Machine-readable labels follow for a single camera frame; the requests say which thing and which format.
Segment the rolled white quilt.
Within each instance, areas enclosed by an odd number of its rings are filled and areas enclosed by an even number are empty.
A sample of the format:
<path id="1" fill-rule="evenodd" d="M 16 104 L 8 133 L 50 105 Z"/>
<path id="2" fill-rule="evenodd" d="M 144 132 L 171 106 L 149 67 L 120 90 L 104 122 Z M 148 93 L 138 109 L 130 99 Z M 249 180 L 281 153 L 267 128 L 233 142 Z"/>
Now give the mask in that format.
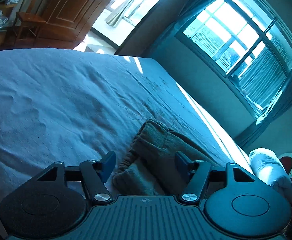
<path id="1" fill-rule="evenodd" d="M 275 153 L 257 148 L 250 152 L 249 161 L 254 175 L 292 204 L 292 180 Z"/>

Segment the balcony window with curtain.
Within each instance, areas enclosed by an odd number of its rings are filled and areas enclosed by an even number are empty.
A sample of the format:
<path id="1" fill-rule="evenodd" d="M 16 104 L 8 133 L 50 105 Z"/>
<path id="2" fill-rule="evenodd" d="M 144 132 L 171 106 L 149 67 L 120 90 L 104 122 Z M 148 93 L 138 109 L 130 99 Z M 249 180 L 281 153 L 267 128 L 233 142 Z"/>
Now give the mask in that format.
<path id="1" fill-rule="evenodd" d="M 113 0 L 106 8 L 111 13 L 105 19 L 111 27 L 117 27 L 123 20 L 134 27 L 159 0 Z"/>

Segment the brown wooden door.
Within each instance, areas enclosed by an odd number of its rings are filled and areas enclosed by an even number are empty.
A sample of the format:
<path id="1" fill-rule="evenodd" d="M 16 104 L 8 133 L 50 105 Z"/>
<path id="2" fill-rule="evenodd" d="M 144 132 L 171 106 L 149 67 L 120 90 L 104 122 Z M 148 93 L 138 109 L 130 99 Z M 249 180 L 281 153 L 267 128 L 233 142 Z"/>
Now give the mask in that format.
<path id="1" fill-rule="evenodd" d="M 51 0 L 44 10 L 46 21 L 34 46 L 73 49 L 90 31 L 111 0 Z"/>

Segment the floral white bed sheet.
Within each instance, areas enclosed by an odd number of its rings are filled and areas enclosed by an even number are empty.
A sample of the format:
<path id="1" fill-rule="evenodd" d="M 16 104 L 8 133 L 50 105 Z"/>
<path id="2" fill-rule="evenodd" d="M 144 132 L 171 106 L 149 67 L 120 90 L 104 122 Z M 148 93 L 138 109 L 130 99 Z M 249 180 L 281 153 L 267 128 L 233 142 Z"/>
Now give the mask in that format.
<path id="1" fill-rule="evenodd" d="M 55 161 L 121 159 L 154 118 L 218 164 L 249 158 L 153 59 L 64 49 L 0 51 L 0 202 Z"/>

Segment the wooden chair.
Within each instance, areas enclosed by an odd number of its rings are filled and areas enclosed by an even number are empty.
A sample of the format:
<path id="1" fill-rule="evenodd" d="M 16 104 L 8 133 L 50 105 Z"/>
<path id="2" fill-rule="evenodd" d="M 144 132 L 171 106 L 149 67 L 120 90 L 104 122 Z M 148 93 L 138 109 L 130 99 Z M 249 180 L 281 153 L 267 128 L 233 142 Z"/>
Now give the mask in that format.
<path id="1" fill-rule="evenodd" d="M 42 28 L 47 24 L 47 21 L 40 16 L 39 9 L 44 0 L 23 0 L 18 12 L 16 12 L 13 23 L 13 32 L 15 34 L 14 44 L 23 40 L 22 33 L 26 29 L 33 35 L 33 44 L 39 38 Z"/>

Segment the grey-green pants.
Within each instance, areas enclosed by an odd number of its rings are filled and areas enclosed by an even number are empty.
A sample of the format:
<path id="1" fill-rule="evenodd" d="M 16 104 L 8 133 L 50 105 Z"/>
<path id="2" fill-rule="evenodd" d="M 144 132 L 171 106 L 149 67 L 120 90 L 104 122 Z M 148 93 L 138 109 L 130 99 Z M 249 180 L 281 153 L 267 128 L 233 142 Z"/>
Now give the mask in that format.
<path id="1" fill-rule="evenodd" d="M 121 194 L 158 196 L 180 194 L 186 187 L 175 166 L 175 153 L 218 166 L 199 145 L 156 119 L 145 121 L 113 176 Z"/>

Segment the large bedroom window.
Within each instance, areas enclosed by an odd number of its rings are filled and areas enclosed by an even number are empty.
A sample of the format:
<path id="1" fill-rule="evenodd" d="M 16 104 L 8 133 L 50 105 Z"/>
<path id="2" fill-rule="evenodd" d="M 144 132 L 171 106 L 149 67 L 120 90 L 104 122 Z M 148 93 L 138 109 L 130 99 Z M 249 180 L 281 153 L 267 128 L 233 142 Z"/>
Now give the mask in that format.
<path id="1" fill-rule="evenodd" d="M 292 33 L 264 0 L 214 0 L 177 37 L 258 120 L 275 106 L 292 72 Z"/>

